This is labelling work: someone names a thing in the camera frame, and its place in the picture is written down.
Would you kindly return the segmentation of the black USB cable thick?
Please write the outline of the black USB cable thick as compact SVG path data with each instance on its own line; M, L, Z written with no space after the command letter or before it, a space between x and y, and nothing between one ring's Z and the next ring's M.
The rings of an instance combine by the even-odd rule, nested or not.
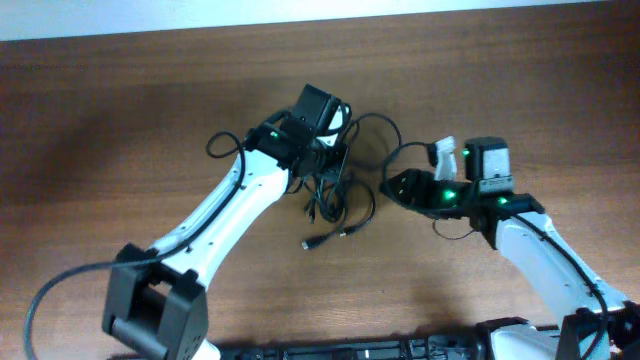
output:
M391 154L404 145L403 135L399 126L388 115L376 112L366 113L354 120L350 120L346 129L338 136L336 145L338 143L344 143L349 146L342 175L340 178L322 179L333 182L351 175L366 182L373 189L376 197L376 216L378 212L377 190L371 186L364 176L380 172L383 166L390 162ZM348 225L357 223L370 212L369 197L361 187L356 187L350 192L348 203ZM307 251L315 250L328 241L307 242L307 239L301 243L302 248Z

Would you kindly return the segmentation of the black USB cable thin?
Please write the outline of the black USB cable thin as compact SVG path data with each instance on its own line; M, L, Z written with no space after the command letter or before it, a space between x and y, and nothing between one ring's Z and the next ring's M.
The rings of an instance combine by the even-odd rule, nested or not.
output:
M362 220L348 225L349 203L348 196L356 187L363 188L370 200L370 212ZM331 182L320 178L318 175L302 177L298 184L285 191L286 195L294 195L305 189L310 198L303 208L309 216L310 223L315 222L316 213L328 223L335 224L335 228L327 233L316 235L307 239L307 242L323 242L333 236L349 236L369 225L377 210L377 202L373 189L361 179L348 175L346 178Z

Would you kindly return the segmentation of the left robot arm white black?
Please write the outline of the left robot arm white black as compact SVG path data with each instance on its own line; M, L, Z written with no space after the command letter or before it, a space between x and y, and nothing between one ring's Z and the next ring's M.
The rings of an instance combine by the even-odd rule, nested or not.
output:
M207 339L217 270L294 179L333 165L351 116L349 104L306 85L291 109L250 129L228 174L193 213L149 249L128 244L117 254L103 331L144 359L220 358Z

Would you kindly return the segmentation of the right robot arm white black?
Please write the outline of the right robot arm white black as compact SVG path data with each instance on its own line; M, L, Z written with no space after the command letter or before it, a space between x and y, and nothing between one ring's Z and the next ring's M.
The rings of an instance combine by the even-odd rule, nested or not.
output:
M465 141L465 178L457 180L455 140L424 144L431 170L384 174L380 190L433 221L468 219L474 232L509 260L552 313L558 331L508 317L477 324L477 359L636 359L639 305L609 285L556 230L545 208L518 194L507 142Z

